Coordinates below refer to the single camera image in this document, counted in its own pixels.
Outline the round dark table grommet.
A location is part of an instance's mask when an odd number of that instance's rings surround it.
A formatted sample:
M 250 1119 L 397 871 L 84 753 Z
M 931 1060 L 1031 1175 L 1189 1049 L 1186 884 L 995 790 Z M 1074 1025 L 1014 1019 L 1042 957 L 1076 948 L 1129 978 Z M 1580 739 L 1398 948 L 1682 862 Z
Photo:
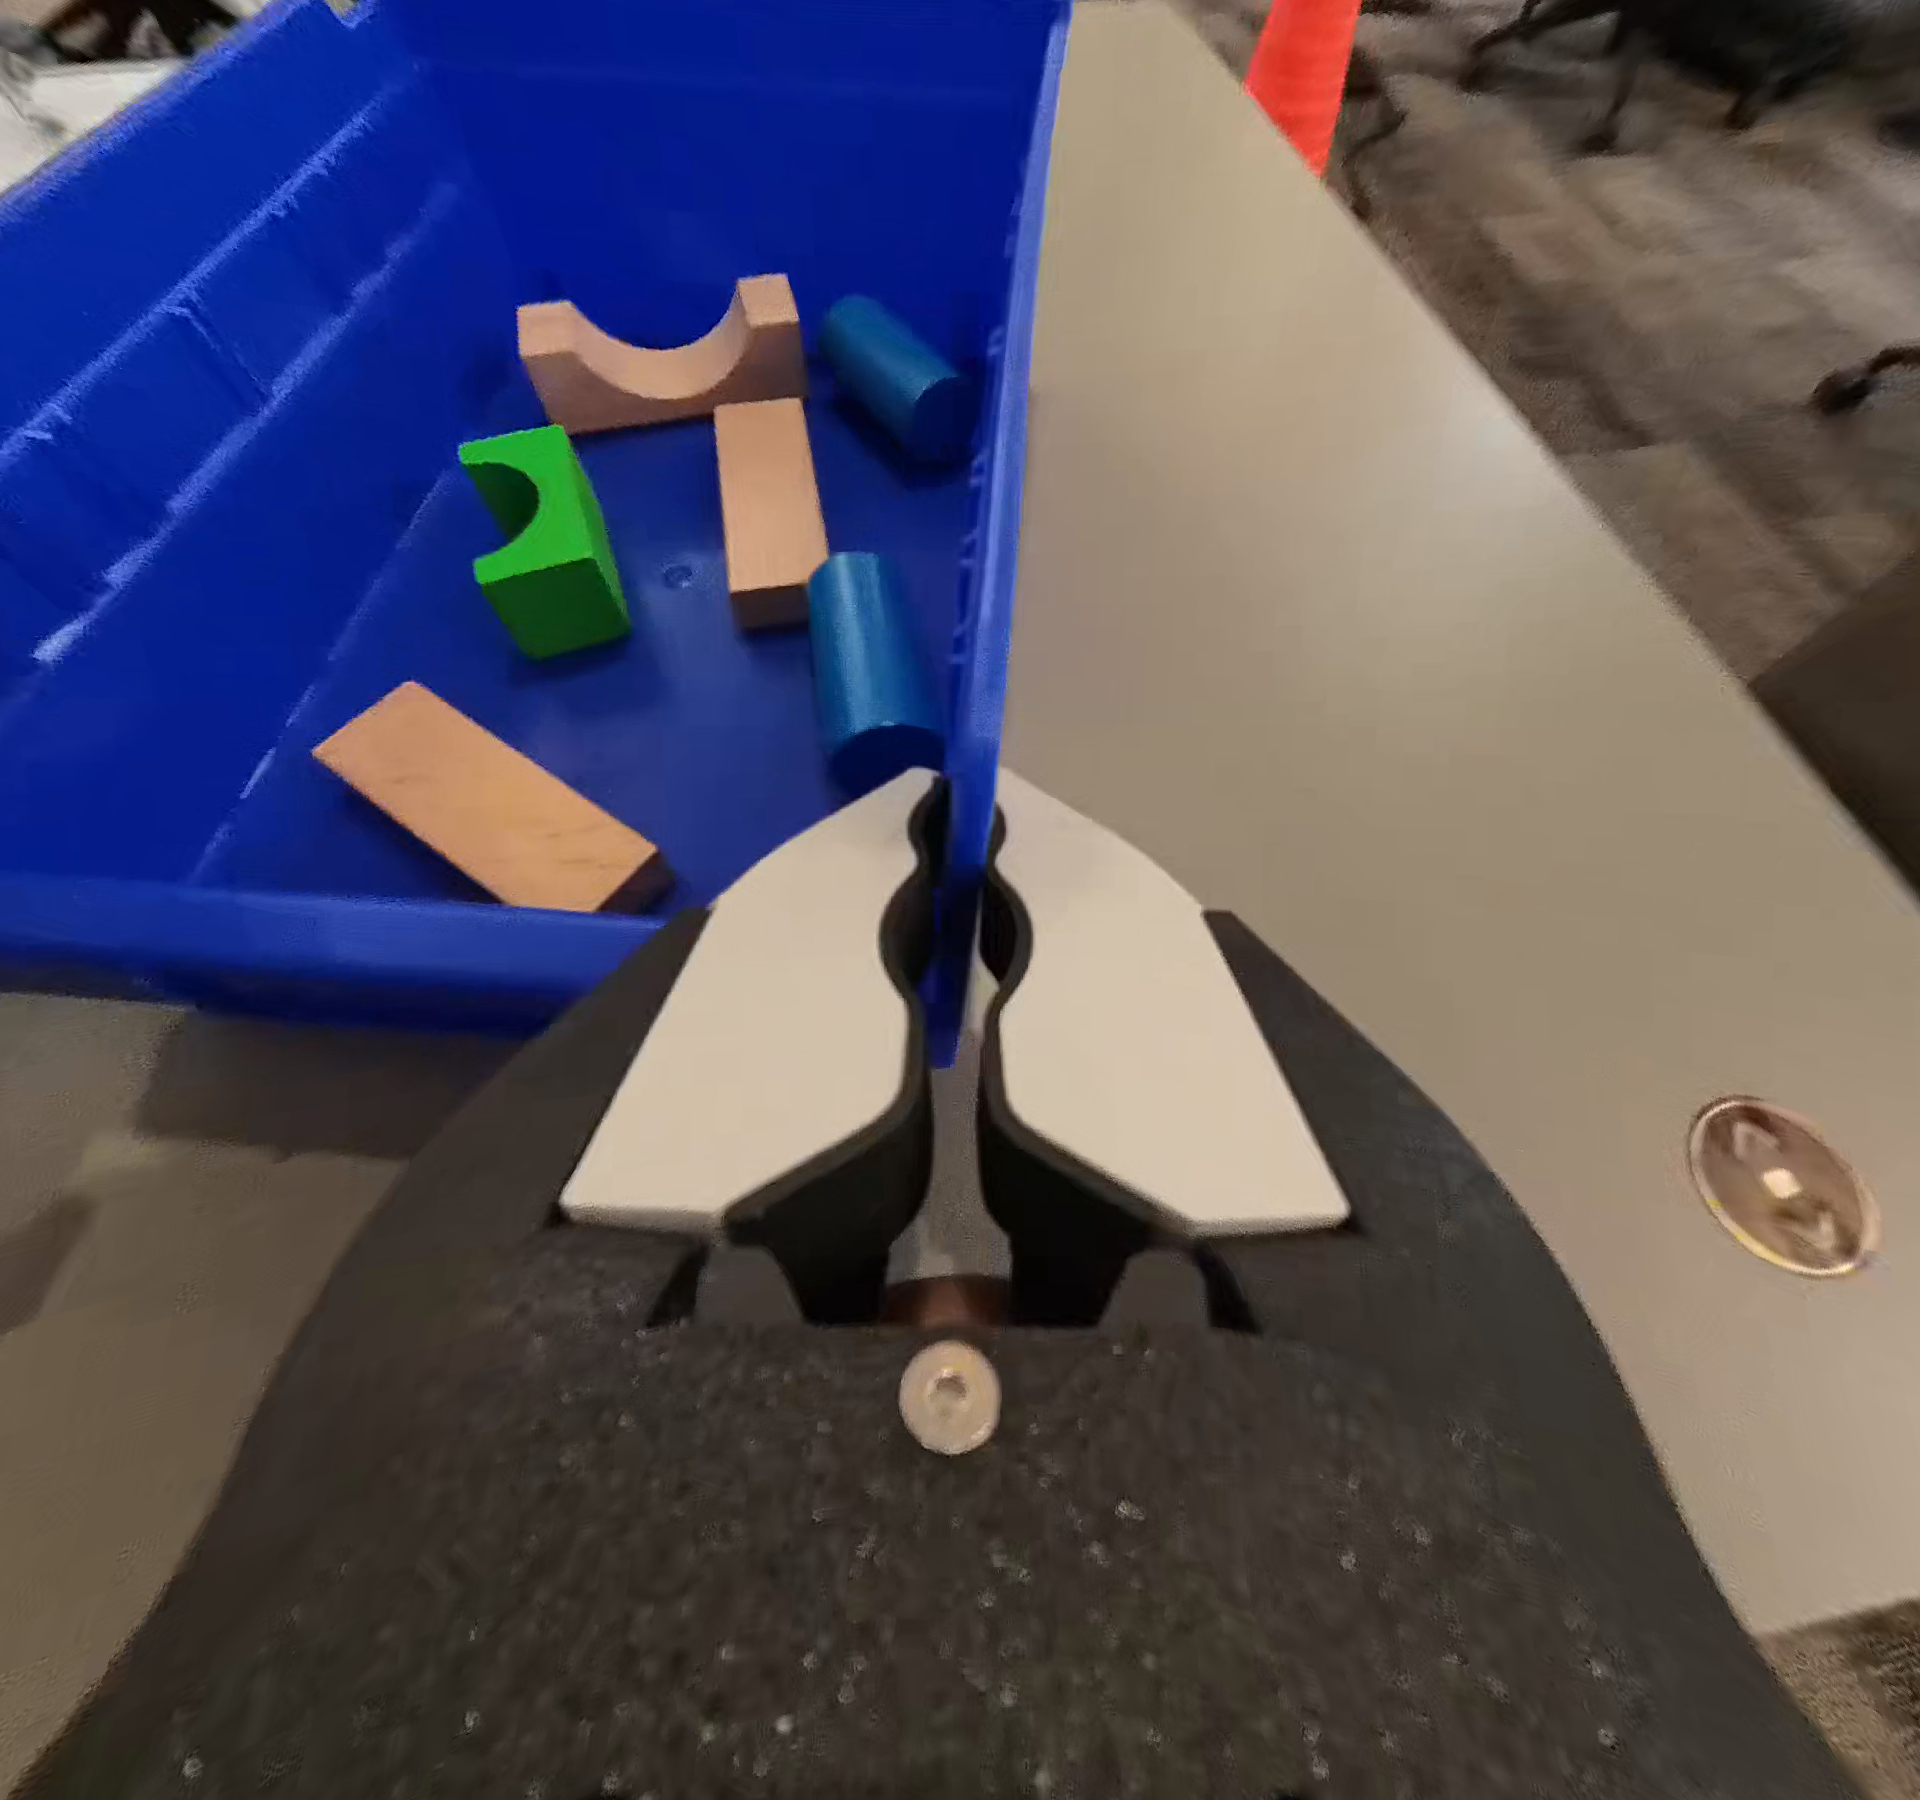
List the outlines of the round dark table grommet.
M 1725 1096 L 1694 1113 L 1685 1164 L 1723 1232 L 1790 1276 L 1845 1278 L 1880 1250 L 1874 1192 L 1808 1115 Z

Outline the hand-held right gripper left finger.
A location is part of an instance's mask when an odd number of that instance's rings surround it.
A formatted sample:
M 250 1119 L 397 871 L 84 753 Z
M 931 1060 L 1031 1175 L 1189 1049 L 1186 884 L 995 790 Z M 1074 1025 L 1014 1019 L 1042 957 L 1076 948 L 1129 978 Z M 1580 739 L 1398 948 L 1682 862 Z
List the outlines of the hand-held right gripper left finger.
M 909 766 L 713 901 L 560 1188 L 567 1220 L 719 1232 L 905 1100 L 924 1075 L 945 787 Z

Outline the orange traffic cone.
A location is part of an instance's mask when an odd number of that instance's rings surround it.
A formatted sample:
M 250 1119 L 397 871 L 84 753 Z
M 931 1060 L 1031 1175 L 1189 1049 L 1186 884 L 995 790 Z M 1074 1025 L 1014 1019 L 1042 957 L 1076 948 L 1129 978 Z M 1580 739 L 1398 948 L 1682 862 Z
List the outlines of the orange traffic cone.
M 1273 0 L 1244 90 L 1321 179 L 1347 98 L 1363 0 Z

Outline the blue wooden cylinder block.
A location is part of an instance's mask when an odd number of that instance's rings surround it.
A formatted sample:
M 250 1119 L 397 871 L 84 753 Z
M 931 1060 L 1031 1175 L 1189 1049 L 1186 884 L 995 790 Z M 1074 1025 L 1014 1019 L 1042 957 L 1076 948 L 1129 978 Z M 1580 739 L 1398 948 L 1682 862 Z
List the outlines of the blue wooden cylinder block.
M 938 774 L 945 718 L 896 565 L 833 553 L 807 583 L 815 707 L 836 785 L 850 798 L 904 770 Z
M 836 300 L 819 347 L 839 390 L 915 463 L 953 465 L 973 447 L 976 384 L 878 300 Z

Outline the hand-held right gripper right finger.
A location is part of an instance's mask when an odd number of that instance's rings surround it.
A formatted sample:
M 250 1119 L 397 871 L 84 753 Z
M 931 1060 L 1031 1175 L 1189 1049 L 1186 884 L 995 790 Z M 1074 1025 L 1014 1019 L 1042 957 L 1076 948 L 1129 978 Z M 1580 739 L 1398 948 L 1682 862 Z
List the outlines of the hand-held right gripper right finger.
M 1014 1136 L 1172 1236 L 1349 1220 L 1208 912 L 1169 871 L 1006 766 L 981 893 Z

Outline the natural wooden arch block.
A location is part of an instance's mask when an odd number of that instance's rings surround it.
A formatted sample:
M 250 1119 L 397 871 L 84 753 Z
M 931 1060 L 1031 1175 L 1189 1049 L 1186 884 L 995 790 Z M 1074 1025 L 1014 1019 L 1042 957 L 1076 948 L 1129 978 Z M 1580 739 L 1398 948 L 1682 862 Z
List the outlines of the natural wooden arch block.
M 635 347 L 572 301 L 516 310 L 518 356 L 544 418 L 569 437 L 707 418 L 807 394 L 799 308 L 785 275 L 741 276 L 719 321 L 684 347 Z

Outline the natural wooden plank block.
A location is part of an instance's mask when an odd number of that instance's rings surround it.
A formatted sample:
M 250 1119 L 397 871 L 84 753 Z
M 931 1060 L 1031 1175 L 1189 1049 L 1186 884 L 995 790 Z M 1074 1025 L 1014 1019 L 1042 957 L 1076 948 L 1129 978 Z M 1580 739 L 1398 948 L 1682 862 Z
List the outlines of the natural wooden plank block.
M 398 684 L 312 757 L 501 904 L 626 912 L 676 885 L 655 841 L 422 684 Z
M 713 429 L 733 622 L 744 633 L 804 625 L 829 555 L 804 399 L 728 404 Z

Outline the green wooden arch block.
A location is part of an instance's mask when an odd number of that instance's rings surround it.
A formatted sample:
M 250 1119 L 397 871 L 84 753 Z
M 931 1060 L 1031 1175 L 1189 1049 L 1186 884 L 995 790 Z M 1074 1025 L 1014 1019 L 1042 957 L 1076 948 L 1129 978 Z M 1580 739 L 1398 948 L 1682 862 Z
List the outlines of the green wooden arch block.
M 562 426 L 471 439 L 458 463 L 501 531 L 471 578 L 516 648 L 555 661 L 628 636 L 605 513 Z

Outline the blue plastic bin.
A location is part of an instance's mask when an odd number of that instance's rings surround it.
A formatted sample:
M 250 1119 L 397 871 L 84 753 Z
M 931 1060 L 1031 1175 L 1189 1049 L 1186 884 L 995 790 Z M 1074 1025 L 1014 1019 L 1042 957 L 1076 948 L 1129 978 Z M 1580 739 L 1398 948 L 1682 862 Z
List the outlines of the blue plastic bin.
M 4 992 L 535 1032 L 842 803 L 804 629 L 744 633 L 714 440 L 579 445 L 633 627 L 524 658 L 456 447 L 540 424 L 516 311 L 643 347 L 791 280 L 974 394 L 901 457 L 819 357 L 836 550 L 900 578 L 958 835 L 994 813 L 1026 362 L 1069 0 L 276 0 L 4 195 Z M 635 827 L 645 912 L 509 910 L 314 761 L 424 684 Z

